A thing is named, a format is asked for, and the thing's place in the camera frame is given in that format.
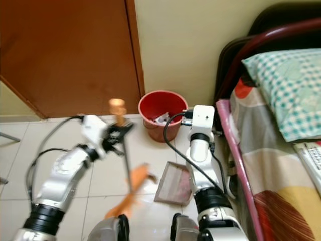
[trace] red bucket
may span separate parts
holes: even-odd
[[[148,134],[157,142],[164,142],[163,129],[164,125],[153,122],[154,119],[165,113],[169,116],[181,113],[188,109],[187,103],[179,94],[158,90],[145,95],[139,102],[138,111],[143,117],[144,125]],[[175,138],[181,126],[181,116],[174,119],[167,129],[167,138],[169,141]]]

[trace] cable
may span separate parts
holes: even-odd
[[[43,154],[47,153],[47,152],[51,152],[51,151],[63,151],[63,152],[68,152],[68,149],[64,149],[64,148],[49,148],[46,149],[42,152],[39,153],[39,155],[36,157],[36,159],[33,160],[33,162],[31,163],[31,165],[29,166],[27,173],[26,173],[26,188],[27,188],[27,192],[28,192],[28,197],[29,197],[29,202],[32,208],[32,182],[30,182],[30,175],[34,175],[34,171],[35,171],[35,165],[37,163],[37,160],[39,159],[39,157],[41,157]]]
[[[38,150],[36,152],[36,157],[35,159],[33,160],[33,162],[31,163],[31,165],[29,166],[28,170],[27,170],[27,174],[26,174],[26,179],[25,179],[25,182],[26,182],[26,188],[27,188],[27,193],[28,193],[28,196],[30,198],[30,203],[32,203],[33,199],[32,199],[32,185],[34,184],[35,182],[35,173],[37,171],[37,161],[38,161],[38,158],[42,155],[42,149],[43,147],[45,146],[47,140],[52,136],[52,134],[54,132],[56,132],[63,124],[65,124],[66,122],[72,120],[72,119],[79,119],[81,121],[84,120],[84,116],[72,116],[68,119],[65,119],[63,120],[62,122],[60,122],[58,125],[56,125],[47,135],[46,137],[41,141],[39,147],[38,147]]]
[[[224,195],[224,192],[222,191],[222,189],[217,185],[216,182],[213,181],[212,178],[210,178],[200,167],[198,167],[196,164],[194,164],[190,159],[187,158],[187,156],[185,156],[183,153],[181,153],[178,149],[176,149],[176,147],[174,147],[167,139],[167,136],[166,136],[166,131],[167,131],[167,128],[169,126],[169,123],[174,120],[176,117],[178,116],[184,116],[184,112],[182,113],[179,113],[179,114],[175,114],[173,115],[165,124],[164,126],[164,129],[163,129],[163,138],[164,138],[164,141],[165,143],[170,147],[172,148],[177,154],[179,154],[182,158],[185,159],[185,161],[187,161],[189,164],[191,164],[196,170],[198,170],[201,174],[203,174],[216,188],[218,188],[222,194]]]
[[[222,163],[221,163],[221,161],[214,155],[214,150],[211,149],[210,152],[211,152],[212,157],[217,161],[217,164],[219,164],[220,173],[221,173],[222,182],[223,182],[223,190],[224,190],[224,193],[227,194],[227,188],[226,188],[226,183],[225,183],[225,177],[224,177],[224,172],[223,172]]]

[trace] yellow wall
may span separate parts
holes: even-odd
[[[135,0],[146,92],[213,104],[218,57],[280,0]]]
[[[39,120],[10,89],[0,82],[0,121]]]

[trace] brown door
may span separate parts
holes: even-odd
[[[121,0],[1,0],[1,75],[45,117],[108,114],[140,99]]]

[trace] checkered pillowcase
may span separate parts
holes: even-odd
[[[287,142],[321,137],[321,49],[273,51],[242,62]]]

